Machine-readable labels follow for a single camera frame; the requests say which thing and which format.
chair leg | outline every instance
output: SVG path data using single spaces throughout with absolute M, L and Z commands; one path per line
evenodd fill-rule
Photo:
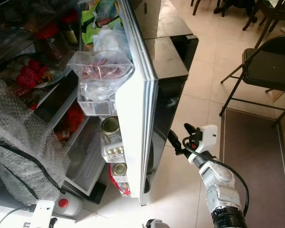
M 198 1 L 195 3 L 195 7 L 194 7 L 194 10 L 193 10 L 193 15 L 196 14 L 196 11 L 198 10 L 199 3 L 200 3 L 200 0 L 198 0 Z
M 278 22 L 279 22 L 279 20 L 275 20 L 275 21 L 272 23 L 272 25 L 271 25 L 270 29 L 268 30 L 268 32 L 272 32 Z
M 264 27 L 264 29 L 263 29 L 261 35 L 260 35 L 260 38 L 258 39 L 258 41 L 257 41 L 257 43 L 256 43 L 256 45 L 255 45 L 255 49 L 257 49 L 258 46 L 260 45 L 260 43 L 262 42 L 262 40 L 263 40 L 263 38 L 264 38 L 264 36 L 265 36 L 265 34 L 266 34 L 266 32 L 267 32 L 269 26 L 270 26 L 271 21 L 272 21 L 271 18 L 267 20 L 267 22 L 266 22 L 266 24 L 265 24 L 265 27 Z
M 264 18 L 261 20 L 261 22 L 259 23 L 259 26 L 263 25 L 265 21 L 266 21 L 266 17 L 264 17 Z
M 244 64 L 239 65 L 234 71 L 232 71 L 227 77 L 225 77 L 220 83 L 223 84 L 228 78 L 230 78 L 232 75 L 234 75 L 235 72 L 237 72 L 240 68 L 243 67 Z
M 229 95 L 229 97 L 228 97 L 228 99 L 227 99 L 227 101 L 226 101 L 226 103 L 225 103 L 225 105 L 224 105 L 222 111 L 219 113 L 219 116 L 222 116 L 222 115 L 224 114 L 224 112 L 225 112 L 225 110 L 226 110 L 226 108 L 227 108 L 227 106 L 228 106 L 228 104 L 229 104 L 229 102 L 230 102 L 230 100 L 231 100 L 233 94 L 236 92 L 239 83 L 242 81 L 243 75 L 244 75 L 244 73 L 242 73 L 241 76 L 239 77 L 239 79 L 237 80 L 237 83 L 236 83 L 236 85 L 234 86 L 233 90 L 231 91 L 231 93 L 230 93 L 230 95 Z
M 283 111 L 283 113 L 279 116 L 279 118 L 277 118 L 274 122 L 274 124 L 272 125 L 273 127 L 277 125 L 278 122 L 281 121 L 281 119 L 285 116 L 285 110 Z
M 253 11 L 252 11 L 252 13 L 251 13 L 251 15 L 250 15 L 250 17 L 249 17 L 249 19 L 248 19 L 246 25 L 242 28 L 243 31 L 245 31 L 245 30 L 249 27 L 249 25 L 250 25 L 250 23 L 252 22 L 254 16 L 256 15 L 257 10 L 258 10 L 258 4 L 259 4 L 259 2 L 260 2 L 260 0 L 258 0 L 258 1 L 256 2 L 256 5 L 254 6 Z
M 265 90 L 265 93 L 268 93 L 270 91 L 272 91 L 273 89 L 268 89 L 268 90 Z

black cable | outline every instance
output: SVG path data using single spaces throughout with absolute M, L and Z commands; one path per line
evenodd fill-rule
M 9 213 L 7 213 L 7 214 L 3 217 L 3 219 L 0 220 L 0 224 L 1 224 L 1 222 L 2 222 L 7 216 L 9 216 L 11 213 L 13 213 L 13 212 L 15 212 L 15 211 L 17 211 L 17 210 L 24 209 L 24 210 L 28 210 L 28 211 L 30 211 L 30 212 L 33 212 L 33 211 L 35 210 L 35 208 L 36 208 L 36 204 L 32 204 L 32 205 L 29 205 L 29 206 L 24 206 L 24 207 L 20 207 L 20 208 L 16 208 L 16 209 L 14 209 L 14 210 L 11 210 Z
M 190 137 L 186 137 L 186 138 L 184 138 L 184 139 L 182 140 L 182 144 L 184 145 L 184 147 L 185 147 L 188 151 L 190 151 L 191 153 L 193 153 L 193 154 L 195 154 L 195 155 L 197 155 L 197 156 L 199 156 L 199 157 L 201 157 L 201 158 L 203 158 L 203 159 L 205 159 L 205 160 L 207 160 L 207 161 L 213 162 L 214 164 L 218 164 L 218 165 L 221 165 L 221 166 L 223 166 L 223 167 L 229 169 L 229 170 L 230 170 L 232 173 L 234 173 L 234 174 L 237 176 L 237 178 L 242 182 L 242 184 L 243 184 L 243 186 L 244 186 L 244 188 L 245 188 L 245 191 L 246 191 L 246 202 L 245 202 L 245 207 L 244 207 L 244 210 L 243 210 L 243 214 L 244 214 L 244 216 L 245 216 L 245 215 L 247 214 L 248 207 L 249 207 L 249 190 L 248 190 L 248 186 L 246 185 L 244 179 L 241 177 L 241 175 L 238 174 L 238 172 L 236 172 L 236 171 L 235 171 L 233 168 L 231 168 L 230 166 L 228 166 L 228 165 L 226 165 L 226 164 L 224 164 L 224 163 L 222 163 L 222 162 L 220 162 L 220 161 L 214 160 L 213 158 L 215 158 L 215 157 L 213 157 L 213 158 L 208 158 L 207 156 L 204 156 L 204 155 L 202 155 L 202 154 L 200 154 L 200 153 L 195 152 L 193 149 L 191 149 L 189 146 L 186 145 L 186 140 L 188 140 L 189 138 L 190 138 Z

red lid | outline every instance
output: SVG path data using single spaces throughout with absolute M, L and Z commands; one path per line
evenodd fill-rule
M 57 24 L 51 23 L 47 25 L 44 29 L 36 33 L 35 38 L 36 39 L 47 39 L 55 35 L 57 32 L 58 32 Z
M 61 199 L 58 202 L 59 207 L 66 208 L 68 206 L 68 200 L 67 199 Z
M 76 21 L 78 14 L 75 9 L 71 9 L 66 15 L 60 20 L 62 23 L 71 23 Z

brown rug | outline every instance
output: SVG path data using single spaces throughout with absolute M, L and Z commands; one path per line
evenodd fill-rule
M 280 126 L 272 119 L 226 109 L 220 160 L 245 180 L 250 193 L 248 228 L 285 228 L 285 150 Z M 236 180 L 241 205 L 245 190 Z

